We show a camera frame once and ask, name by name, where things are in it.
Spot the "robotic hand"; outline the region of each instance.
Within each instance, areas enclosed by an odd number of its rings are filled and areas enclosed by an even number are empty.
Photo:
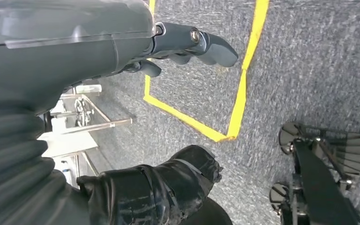
[[[147,58],[171,59],[183,65],[193,56],[207,65],[217,63],[223,67],[232,67],[238,60],[236,51],[219,36],[191,26],[159,22],[156,24],[156,35],[152,38],[149,48],[143,55],[132,59],[123,71],[143,71],[151,77],[156,77],[161,73],[161,68],[146,60]]]

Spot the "metal frame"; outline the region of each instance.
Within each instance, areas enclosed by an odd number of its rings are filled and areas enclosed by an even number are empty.
[[[88,93],[88,95],[99,96],[100,92],[91,92],[91,93]],[[96,112],[98,112],[98,114],[100,114],[100,116],[106,122],[101,123],[101,124],[89,125],[89,126],[85,126],[85,127],[67,128],[64,131],[55,132],[56,134],[73,134],[73,133],[78,133],[78,132],[90,132],[90,131],[102,130],[102,129],[106,129],[106,128],[113,128],[113,127],[116,127],[116,126],[128,125],[128,124],[133,123],[132,118],[123,119],[123,120],[110,120],[110,118],[107,115],[105,115],[85,94],[77,94],[75,88],[73,88],[73,94],[62,94],[61,97],[60,97],[60,99],[71,99],[71,98],[82,98],[83,100],[85,100]],[[70,154],[66,154],[66,155],[57,155],[57,156],[54,156],[54,157],[71,157],[71,156],[74,156],[75,157],[75,167],[76,167],[76,177],[79,177],[80,176],[80,172],[79,172],[79,154],[81,154],[83,156],[86,163],[88,164],[90,169],[93,171],[94,175],[97,176],[98,175],[98,170],[94,166],[94,164],[92,163],[92,161],[91,161],[90,157],[88,156],[86,150],[79,151],[79,152],[74,152],[74,153],[70,153]]]
[[[360,225],[360,213],[343,196],[355,181],[344,171],[337,152],[330,149],[337,146],[346,153],[350,146],[360,149],[360,134],[346,132],[345,138],[330,139],[322,132],[325,129],[314,127],[319,133],[312,134],[306,132],[307,128],[311,127],[286,123],[278,135],[281,150],[293,157],[295,168],[289,185],[276,183],[270,191],[270,202],[281,216],[281,224]],[[323,157],[330,166],[324,163]],[[339,174],[338,182],[330,169]]]

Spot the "black wheel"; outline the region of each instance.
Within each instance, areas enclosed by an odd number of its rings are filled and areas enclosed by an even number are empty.
[[[91,120],[89,105],[86,102],[79,98],[75,100],[75,111],[77,112],[76,123],[79,127],[87,126]]]
[[[270,203],[275,212],[280,215],[281,204],[289,200],[289,188],[282,183],[275,183],[270,190]]]
[[[281,127],[281,130],[278,133],[279,146],[286,155],[292,154],[291,142],[300,136],[298,127],[298,123],[288,122]]]

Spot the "yellow tape line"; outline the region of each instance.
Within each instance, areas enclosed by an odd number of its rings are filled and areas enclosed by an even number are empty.
[[[224,135],[205,124],[195,120],[194,118],[183,114],[182,112],[174,109],[173,107],[159,101],[150,95],[150,84],[151,78],[145,76],[145,89],[144,89],[144,100],[151,105],[154,105],[173,116],[177,117],[184,123],[190,125],[194,129],[201,132],[203,135],[212,139],[215,142],[223,140],[233,140],[237,138],[240,133],[240,128],[242,124],[243,113],[246,106],[246,91],[247,91],[247,70],[249,68],[250,62],[252,60],[253,54],[256,50],[257,44],[259,42],[260,35],[263,30],[264,21],[267,15],[267,10],[269,6],[269,0],[256,0],[255,14],[253,18],[252,31],[250,33],[249,43],[247,45],[247,50],[245,58],[242,63],[242,73],[240,77],[240,83],[238,86],[237,97],[235,99],[234,108],[231,113],[230,124],[228,126],[227,135]],[[152,14],[155,11],[155,0],[150,0],[150,10]]]

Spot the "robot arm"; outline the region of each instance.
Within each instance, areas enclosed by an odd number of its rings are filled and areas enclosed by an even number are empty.
[[[81,177],[79,191],[36,140],[45,127],[37,115],[63,89],[123,71],[157,76],[146,59],[192,56],[226,67],[238,57],[194,27],[155,26],[141,0],[0,0],[0,225],[178,224],[198,210],[220,178],[199,147],[157,167]]]

